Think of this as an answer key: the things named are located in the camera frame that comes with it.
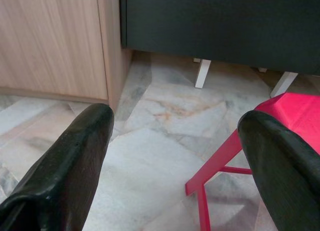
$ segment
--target white furniture leg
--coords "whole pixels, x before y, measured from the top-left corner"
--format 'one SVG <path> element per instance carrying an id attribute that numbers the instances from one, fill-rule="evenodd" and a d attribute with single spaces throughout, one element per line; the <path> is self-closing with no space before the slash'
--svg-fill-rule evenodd
<path id="1" fill-rule="evenodd" d="M 270 97 L 273 98 L 280 94 L 283 94 L 291 85 L 291 83 L 297 77 L 296 72 L 284 72 L 280 80 L 276 83 L 275 87 L 273 88 Z"/>
<path id="2" fill-rule="evenodd" d="M 210 60 L 201 59 L 198 76 L 196 77 L 195 87 L 202 89 L 206 80 L 206 76 L 210 67 Z"/>
<path id="3" fill-rule="evenodd" d="M 267 68 L 265 68 L 265 67 L 258 67 L 258 70 L 261 73 L 266 73 L 267 72 Z"/>

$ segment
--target red stool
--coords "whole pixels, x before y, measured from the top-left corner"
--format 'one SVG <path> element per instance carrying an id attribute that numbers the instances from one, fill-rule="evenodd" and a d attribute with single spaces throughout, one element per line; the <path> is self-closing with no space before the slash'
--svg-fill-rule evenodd
<path id="1" fill-rule="evenodd" d="M 284 93 L 259 104 L 255 110 L 265 112 L 302 137 L 320 154 L 320 96 Z M 241 151 L 235 130 L 200 170 L 185 184 L 187 196 L 196 193 L 201 231 L 210 231 L 210 218 L 205 191 L 206 182 L 217 172 L 252 174 L 248 168 L 228 167 L 226 164 Z"/>

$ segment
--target light wood cabinet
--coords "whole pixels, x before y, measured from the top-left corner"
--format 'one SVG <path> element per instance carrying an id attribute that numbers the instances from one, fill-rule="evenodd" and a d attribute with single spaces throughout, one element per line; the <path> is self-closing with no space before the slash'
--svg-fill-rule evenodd
<path id="1" fill-rule="evenodd" d="M 1 91 L 115 108 L 129 58 L 119 0 L 0 0 Z"/>

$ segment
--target marble floor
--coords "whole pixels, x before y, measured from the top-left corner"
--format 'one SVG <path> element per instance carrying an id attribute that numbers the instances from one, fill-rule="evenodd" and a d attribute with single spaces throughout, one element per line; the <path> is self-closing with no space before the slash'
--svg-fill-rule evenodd
<path id="1" fill-rule="evenodd" d="M 85 231 L 198 231 L 185 182 L 247 111 L 269 99 L 281 73 L 213 61 L 194 88 L 192 58 L 135 52 Z M 319 94 L 299 75 L 291 92 Z M 0 96 L 0 201 L 89 103 Z M 241 152 L 230 165 L 248 167 Z M 275 231 L 250 175 L 218 173 L 206 185 L 212 230 Z"/>

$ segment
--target floor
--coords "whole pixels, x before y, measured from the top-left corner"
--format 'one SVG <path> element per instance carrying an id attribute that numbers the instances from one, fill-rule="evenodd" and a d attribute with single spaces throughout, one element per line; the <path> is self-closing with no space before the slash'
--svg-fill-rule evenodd
<path id="1" fill-rule="evenodd" d="M 203 89 L 189 57 L 136 52 L 85 231 L 198 231 L 185 182 L 267 100 L 281 73 L 213 61 Z M 299 75 L 289 91 L 317 94 Z M 89 104 L 0 96 L 0 201 Z M 241 152 L 231 165 L 248 167 Z M 218 173 L 206 185 L 215 231 L 275 231 L 252 176 Z"/>

